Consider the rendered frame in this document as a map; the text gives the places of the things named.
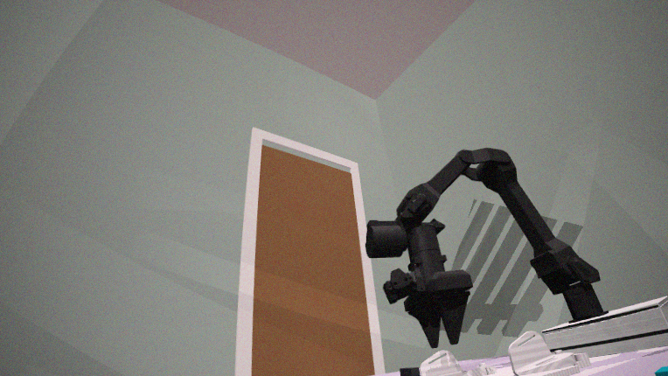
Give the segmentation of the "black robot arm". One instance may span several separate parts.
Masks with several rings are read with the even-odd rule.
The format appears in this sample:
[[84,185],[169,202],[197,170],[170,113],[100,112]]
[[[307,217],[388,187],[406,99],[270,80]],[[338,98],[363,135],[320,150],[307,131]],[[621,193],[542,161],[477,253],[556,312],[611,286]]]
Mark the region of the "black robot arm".
[[[479,165],[470,168],[471,164]],[[530,263],[538,278],[553,295],[562,293],[566,299],[573,317],[569,324],[609,313],[602,310],[590,284],[601,280],[598,270],[581,259],[570,245],[553,236],[521,188],[514,162],[507,152],[499,149],[459,150],[434,177],[408,191],[396,209],[395,221],[370,220],[365,244],[368,257],[398,258],[406,251],[409,256],[424,250],[440,251],[436,235],[446,226],[435,219],[422,221],[460,174],[482,181],[501,196],[533,247],[534,259]],[[414,264],[411,273],[405,274],[399,268],[392,271],[391,281],[384,283],[383,289],[388,302],[394,304],[412,294],[419,297],[420,293],[415,291],[424,292],[425,286],[421,271]]]

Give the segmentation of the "dark grey flat bar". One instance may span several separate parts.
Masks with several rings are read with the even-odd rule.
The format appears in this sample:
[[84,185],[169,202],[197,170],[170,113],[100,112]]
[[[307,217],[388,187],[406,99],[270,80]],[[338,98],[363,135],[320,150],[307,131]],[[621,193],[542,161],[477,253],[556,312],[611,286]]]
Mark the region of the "dark grey flat bar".
[[400,376],[421,376],[419,367],[400,368]]

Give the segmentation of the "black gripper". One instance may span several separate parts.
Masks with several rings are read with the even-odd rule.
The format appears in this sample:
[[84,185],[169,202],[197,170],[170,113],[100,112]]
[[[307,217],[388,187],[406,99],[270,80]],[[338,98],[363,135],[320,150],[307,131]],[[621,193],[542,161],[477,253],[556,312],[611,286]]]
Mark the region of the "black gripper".
[[449,342],[456,345],[462,330],[463,315],[470,291],[473,288],[470,274],[464,270],[444,270],[446,255],[439,250],[424,250],[409,256],[408,271],[414,272],[414,264],[420,269],[425,291],[419,297],[408,296],[404,301],[405,311],[414,316],[430,343],[431,348],[439,345],[441,319]]

